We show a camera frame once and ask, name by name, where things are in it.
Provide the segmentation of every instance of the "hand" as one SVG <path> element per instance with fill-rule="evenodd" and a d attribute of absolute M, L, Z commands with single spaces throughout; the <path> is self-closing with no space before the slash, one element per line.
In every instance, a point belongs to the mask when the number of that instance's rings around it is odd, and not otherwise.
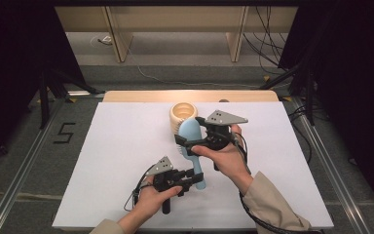
<path fill-rule="evenodd" d="M 148 176 L 145 180 L 153 184 L 154 176 Z M 118 224 L 126 234 L 134 233 L 145 221 L 152 217 L 162 206 L 166 199 L 177 195 L 181 186 L 174 186 L 166 191 L 158 192 L 154 186 L 146 186 L 141 189 L 139 200 L 135 207 Z"/>
<path fill-rule="evenodd" d="M 232 125 L 231 131 L 240 135 L 242 134 L 242 129 L 238 125 Z M 243 195 L 247 192 L 248 187 L 253 181 L 253 177 L 247 172 L 242 154 L 234 144 L 229 143 L 226 147 L 218 151 L 201 145 L 195 145 L 191 150 L 196 154 L 211 159 L 220 172 L 238 186 Z"/>

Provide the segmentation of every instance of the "white table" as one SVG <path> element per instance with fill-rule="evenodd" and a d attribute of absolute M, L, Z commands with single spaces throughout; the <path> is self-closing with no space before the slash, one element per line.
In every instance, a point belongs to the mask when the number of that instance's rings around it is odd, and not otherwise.
<path fill-rule="evenodd" d="M 93 228 L 104 218 L 117 220 L 142 174 L 163 156 L 179 170 L 192 163 L 178 153 L 169 128 L 174 103 L 100 103 L 63 196 L 53 227 Z M 252 173 L 262 171 L 292 209 L 314 228 L 333 223 L 318 193 L 281 102 L 196 102 L 199 116 L 220 109 L 248 119 L 242 124 Z M 141 229 L 254 229 L 244 212 L 238 189 L 212 162 L 200 158 L 206 189 L 194 186 L 183 197 L 171 198 L 170 214 L 158 212 Z"/>

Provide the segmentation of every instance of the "person's right hand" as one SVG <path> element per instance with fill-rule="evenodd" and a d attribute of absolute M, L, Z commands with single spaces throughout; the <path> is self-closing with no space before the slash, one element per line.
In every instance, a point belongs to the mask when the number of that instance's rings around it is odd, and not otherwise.
<path fill-rule="evenodd" d="M 238 125 L 232 125 L 233 133 L 242 134 L 242 129 Z M 196 154 L 211 159 L 220 172 L 232 180 L 244 195 L 253 181 L 253 177 L 247 172 L 242 154 L 238 148 L 229 143 L 221 150 L 214 151 L 205 146 L 195 145 L 192 149 Z"/>

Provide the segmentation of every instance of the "gray carpet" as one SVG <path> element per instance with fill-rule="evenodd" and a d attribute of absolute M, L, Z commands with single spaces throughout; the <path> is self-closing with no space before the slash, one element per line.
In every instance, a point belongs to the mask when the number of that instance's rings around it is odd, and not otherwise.
<path fill-rule="evenodd" d="M 171 82 L 243 84 L 245 86 L 220 87 L 214 85 L 188 86 L 164 84 L 140 75 L 134 66 L 83 66 L 87 82 L 100 90 L 163 90 L 163 89 L 249 89 L 247 86 L 264 84 L 261 78 L 264 72 L 255 67 L 188 67 L 188 66 L 145 66 L 142 70 L 157 78 Z M 68 89 L 76 87 L 67 85 Z M 30 113 L 25 113 L 19 126 L 8 142 L 9 154 L 0 156 L 0 197 L 12 181 L 23 157 L 38 133 L 40 126 L 40 108 L 36 99 L 30 103 Z M 78 98 L 76 102 L 66 102 L 55 118 L 40 155 L 36 159 L 19 198 L 12 207 L 0 233 L 62 233 L 51 227 L 62 194 L 68 184 L 94 111 L 100 98 Z M 283 103 L 286 111 L 294 110 L 292 102 Z M 367 185 L 360 170 L 348 162 L 349 152 L 337 135 L 331 121 L 325 120 L 325 113 L 315 112 L 316 128 L 329 154 L 334 160 L 341 177 L 346 182 L 365 220 L 374 233 L 374 194 Z M 63 123 L 65 130 L 73 133 L 69 143 L 56 144 L 54 141 L 66 140 L 58 131 Z M 295 125 L 303 132 L 300 120 Z M 309 147 L 297 134 L 306 157 Z M 348 217 L 339 203 L 339 199 L 327 177 L 321 162 L 313 149 L 310 169 L 317 182 L 323 201 L 333 217 L 335 228 L 325 230 L 331 234 L 355 233 Z M 45 198 L 39 195 L 50 195 Z"/>

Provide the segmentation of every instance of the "floor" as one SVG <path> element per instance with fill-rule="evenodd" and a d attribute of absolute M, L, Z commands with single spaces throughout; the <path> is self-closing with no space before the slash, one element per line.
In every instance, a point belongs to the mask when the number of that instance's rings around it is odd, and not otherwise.
<path fill-rule="evenodd" d="M 230 62 L 222 33 L 136 33 L 131 42 L 131 52 L 122 63 L 115 61 L 111 46 L 97 41 L 102 41 L 107 35 L 67 33 L 87 82 L 102 90 L 251 89 L 263 85 L 265 78 L 277 76 L 273 73 L 282 72 L 261 59 L 244 40 L 240 60 Z M 246 36 L 256 48 L 260 48 L 261 43 L 255 35 Z M 273 39 L 277 47 L 283 46 L 284 40 L 280 35 L 275 34 Z M 263 52 L 269 59 L 276 59 L 277 51 L 274 54 L 272 47 L 264 45 Z M 274 88 L 279 96 L 287 96 L 288 82 Z M 25 113 L 8 141 L 9 153 L 0 154 L 0 204 L 6 201 L 5 194 L 14 192 L 16 195 L 14 201 L 6 203 L 8 209 L 0 207 L 0 211 L 4 211 L 0 217 L 0 233 L 63 233 L 52 228 L 52 221 L 96 105 L 102 101 L 100 97 L 77 97 L 68 101 L 52 99 L 51 126 L 43 133 L 39 130 L 38 99 L 37 96 L 30 102 L 30 112 Z M 298 101 L 299 98 L 293 97 L 291 101 L 284 100 L 282 103 L 290 114 L 298 106 Z M 349 162 L 350 154 L 343 140 L 320 109 L 319 102 L 316 104 L 314 130 L 323 145 L 314 144 L 315 135 L 309 134 L 304 117 L 295 120 L 294 124 L 295 134 L 307 158 L 312 151 L 309 167 L 334 221 L 335 227 L 324 230 L 324 233 L 374 233 L 374 193 L 359 168 Z M 58 135 L 62 126 L 65 132 L 73 133 L 73 137 L 69 143 L 57 144 L 55 141 L 67 140 L 66 136 Z M 326 151 L 324 156 L 321 155 L 322 146 Z M 329 160 L 336 172 L 331 171 L 332 167 L 329 171 L 326 166 Z M 18 174 L 19 169 L 23 169 L 25 175 Z M 15 177 L 20 178 L 18 185 L 14 184 Z M 347 193 L 341 193 L 341 188 L 336 186 L 341 184 L 342 191 Z M 346 203 L 341 198 L 349 198 L 352 203 Z M 349 214 L 352 207 L 359 210 L 359 216 Z"/>

